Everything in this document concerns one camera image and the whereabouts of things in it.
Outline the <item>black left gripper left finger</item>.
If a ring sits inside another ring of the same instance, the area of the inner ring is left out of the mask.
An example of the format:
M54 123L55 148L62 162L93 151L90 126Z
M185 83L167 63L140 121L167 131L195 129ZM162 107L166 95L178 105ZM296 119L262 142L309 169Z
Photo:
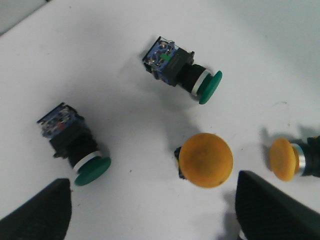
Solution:
M71 183L57 178L0 220L2 240L63 240L72 217Z

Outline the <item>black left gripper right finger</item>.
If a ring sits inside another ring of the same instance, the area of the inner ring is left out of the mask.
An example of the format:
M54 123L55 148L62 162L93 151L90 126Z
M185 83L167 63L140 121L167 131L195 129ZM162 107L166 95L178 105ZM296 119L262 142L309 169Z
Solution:
M318 240L320 215L257 174L241 170L235 194L240 240Z

